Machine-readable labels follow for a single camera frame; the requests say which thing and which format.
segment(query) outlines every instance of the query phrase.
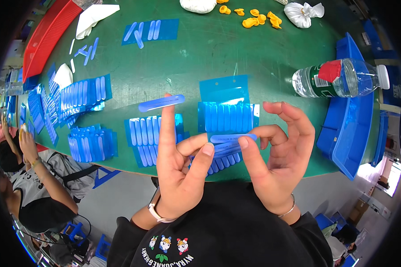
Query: hand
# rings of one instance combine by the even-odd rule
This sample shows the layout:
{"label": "hand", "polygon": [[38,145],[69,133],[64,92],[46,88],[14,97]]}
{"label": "hand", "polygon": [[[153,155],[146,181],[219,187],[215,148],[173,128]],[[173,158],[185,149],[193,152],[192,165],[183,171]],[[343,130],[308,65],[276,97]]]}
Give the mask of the hand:
{"label": "hand", "polygon": [[290,196],[306,172],[315,141],[315,128],[304,112],[285,102],[263,102],[266,112],[277,114],[288,125],[288,136],[276,124],[250,131],[260,137],[263,150],[272,145],[267,164],[250,137],[240,137],[242,155],[258,198],[266,209],[281,215],[291,209]]}
{"label": "hand", "polygon": [[24,131],[22,128],[19,135],[19,146],[21,147],[21,151],[24,154],[24,158],[32,165],[33,162],[39,158],[33,136],[31,135],[31,133]]}
{"label": "hand", "polygon": [[7,118],[2,114],[2,132],[5,136],[9,135],[9,125]]}
{"label": "hand", "polygon": [[[175,219],[194,208],[202,198],[203,185],[213,162],[214,146],[206,134],[192,136],[175,145],[174,106],[162,109],[157,174],[161,198],[159,216]],[[199,150],[190,170],[189,155]]]}

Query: red label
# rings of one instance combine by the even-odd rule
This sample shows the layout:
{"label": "red label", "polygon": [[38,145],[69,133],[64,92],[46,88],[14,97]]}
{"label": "red label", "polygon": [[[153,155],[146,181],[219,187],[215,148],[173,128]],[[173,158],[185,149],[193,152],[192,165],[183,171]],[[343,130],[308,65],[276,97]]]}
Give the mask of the red label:
{"label": "red label", "polygon": [[318,78],[326,80],[327,82],[334,82],[340,77],[340,71],[342,70],[342,61],[333,60],[322,64],[319,69]]}

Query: red plastic tray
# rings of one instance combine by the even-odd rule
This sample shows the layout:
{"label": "red plastic tray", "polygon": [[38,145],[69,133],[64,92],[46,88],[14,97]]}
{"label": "red plastic tray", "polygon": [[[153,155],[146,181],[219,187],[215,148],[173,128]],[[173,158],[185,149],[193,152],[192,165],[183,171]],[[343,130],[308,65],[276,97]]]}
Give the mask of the red plastic tray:
{"label": "red plastic tray", "polygon": [[40,74],[70,23],[82,11],[72,0],[56,0],[34,31],[24,53],[22,80]]}

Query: fingernail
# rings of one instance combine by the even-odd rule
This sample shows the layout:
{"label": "fingernail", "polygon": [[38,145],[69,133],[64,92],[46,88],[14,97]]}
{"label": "fingernail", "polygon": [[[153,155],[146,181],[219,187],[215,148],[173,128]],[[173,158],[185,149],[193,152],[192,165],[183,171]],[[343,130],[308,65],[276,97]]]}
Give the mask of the fingernail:
{"label": "fingernail", "polygon": [[212,143],[206,143],[202,148],[202,153],[211,156],[214,153],[214,145]]}
{"label": "fingernail", "polygon": [[248,147],[248,140],[245,137],[240,137],[238,139],[239,145],[241,146],[242,149],[245,149]]}

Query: smartwatch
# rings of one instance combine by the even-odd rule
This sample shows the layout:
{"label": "smartwatch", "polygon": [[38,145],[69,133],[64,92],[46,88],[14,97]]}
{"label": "smartwatch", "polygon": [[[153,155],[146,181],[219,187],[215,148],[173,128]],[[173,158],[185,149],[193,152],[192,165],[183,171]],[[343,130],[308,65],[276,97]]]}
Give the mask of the smartwatch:
{"label": "smartwatch", "polygon": [[162,218],[157,214],[156,210],[154,209],[157,203],[160,200],[160,189],[159,186],[156,189],[156,192],[154,193],[152,199],[150,200],[150,203],[148,204],[148,210],[150,213],[153,215],[153,217],[156,218],[156,220],[160,223],[171,223],[174,222],[176,219],[168,219],[168,218]]}

